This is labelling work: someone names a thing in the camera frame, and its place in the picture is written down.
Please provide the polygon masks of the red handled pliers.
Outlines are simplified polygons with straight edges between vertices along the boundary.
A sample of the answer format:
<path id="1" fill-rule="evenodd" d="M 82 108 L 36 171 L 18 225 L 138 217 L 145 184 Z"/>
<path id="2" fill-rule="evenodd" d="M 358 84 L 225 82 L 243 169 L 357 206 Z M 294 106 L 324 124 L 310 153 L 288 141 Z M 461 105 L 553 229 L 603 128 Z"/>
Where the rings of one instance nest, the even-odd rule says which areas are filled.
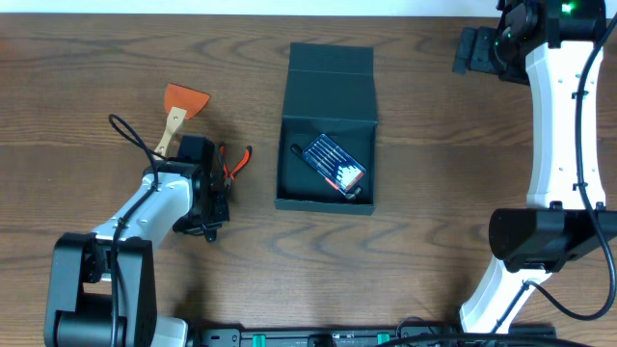
<path id="1" fill-rule="evenodd" d="M 231 183 L 236 180 L 238 174 L 249 164 L 252 158 L 253 148 L 251 146 L 246 146 L 242 159 L 232 169 L 228 167 L 226 161 L 226 149 L 225 143 L 219 144 L 218 160 L 222 170 L 224 188 L 229 191 Z"/>

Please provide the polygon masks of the orange scraper wooden handle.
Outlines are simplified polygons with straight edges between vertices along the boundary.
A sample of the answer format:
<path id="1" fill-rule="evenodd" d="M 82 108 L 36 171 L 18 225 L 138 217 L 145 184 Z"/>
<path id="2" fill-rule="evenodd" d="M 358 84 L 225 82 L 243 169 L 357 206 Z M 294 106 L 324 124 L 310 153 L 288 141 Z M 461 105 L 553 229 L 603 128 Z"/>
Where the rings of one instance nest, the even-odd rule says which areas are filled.
<path id="1" fill-rule="evenodd" d="M 165 90 L 164 107 L 167 113 L 164 133 L 155 148 L 160 157 L 166 156 L 170 144 L 184 122 L 193 118 L 208 103 L 210 95 L 193 89 L 169 84 Z"/>

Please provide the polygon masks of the blue precision screwdriver case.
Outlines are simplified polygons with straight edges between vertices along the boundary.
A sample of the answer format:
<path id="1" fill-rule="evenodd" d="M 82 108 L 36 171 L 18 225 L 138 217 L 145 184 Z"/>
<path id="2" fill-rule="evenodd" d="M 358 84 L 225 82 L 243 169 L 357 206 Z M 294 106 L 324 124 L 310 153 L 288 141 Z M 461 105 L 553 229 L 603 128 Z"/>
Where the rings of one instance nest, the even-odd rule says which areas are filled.
<path id="1" fill-rule="evenodd" d="M 302 156 L 326 181 L 341 194 L 351 194 L 365 175 L 366 169 L 326 134 L 319 135 Z"/>

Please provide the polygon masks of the small hammer orange label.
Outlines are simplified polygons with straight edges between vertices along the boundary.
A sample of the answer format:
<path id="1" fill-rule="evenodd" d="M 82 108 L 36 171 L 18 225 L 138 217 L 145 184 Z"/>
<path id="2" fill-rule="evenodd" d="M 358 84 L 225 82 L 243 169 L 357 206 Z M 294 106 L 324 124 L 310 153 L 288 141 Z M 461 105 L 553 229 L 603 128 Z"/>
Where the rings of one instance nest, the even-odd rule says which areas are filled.
<path id="1" fill-rule="evenodd" d="M 303 149 L 296 145 L 293 144 L 290 147 L 290 150 L 297 156 L 299 157 L 301 160 L 303 160 L 310 168 L 312 168 L 314 171 L 318 172 L 325 180 L 326 182 L 332 186 L 335 190 L 339 191 L 339 193 L 341 193 L 346 200 L 348 201 L 355 201 L 357 199 L 357 196 L 362 192 L 362 188 L 360 186 L 356 187 L 354 190 L 352 191 L 348 191 L 348 192 L 343 192 L 341 190 L 341 188 L 332 180 L 330 180 L 328 177 L 326 177 L 325 175 L 323 175 L 321 172 L 319 172 L 317 169 L 315 169 L 310 163 L 309 161 L 304 157 L 303 154 Z"/>

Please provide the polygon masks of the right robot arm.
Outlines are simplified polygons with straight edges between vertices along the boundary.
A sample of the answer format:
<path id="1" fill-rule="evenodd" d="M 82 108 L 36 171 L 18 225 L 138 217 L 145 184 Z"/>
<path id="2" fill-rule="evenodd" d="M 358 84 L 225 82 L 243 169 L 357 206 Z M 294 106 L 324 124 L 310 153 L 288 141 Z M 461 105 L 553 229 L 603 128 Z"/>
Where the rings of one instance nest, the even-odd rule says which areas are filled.
<path id="1" fill-rule="evenodd" d="M 462 32 L 453 69 L 530 88 L 532 173 L 525 207 L 491 216 L 491 262 L 459 310 L 469 334 L 508 334 L 546 280 L 595 250 L 611 256 L 616 235 L 597 153 L 598 78 L 615 19 L 604 0 L 499 0 L 496 7 L 496 27 Z"/>

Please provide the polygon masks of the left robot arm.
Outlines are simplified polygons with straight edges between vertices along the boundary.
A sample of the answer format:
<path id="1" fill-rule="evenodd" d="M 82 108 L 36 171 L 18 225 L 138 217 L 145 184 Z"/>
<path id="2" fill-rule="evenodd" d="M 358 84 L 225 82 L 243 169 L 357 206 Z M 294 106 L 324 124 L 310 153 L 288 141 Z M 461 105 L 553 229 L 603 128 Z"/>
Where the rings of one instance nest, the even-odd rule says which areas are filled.
<path id="1" fill-rule="evenodd" d="M 158 312 L 153 254 L 173 231 L 215 241 L 228 221 L 221 151 L 182 138 L 175 157 L 144 171 L 140 189 L 90 233 L 55 244 L 44 324 L 47 346 L 199 346 L 186 321 Z"/>

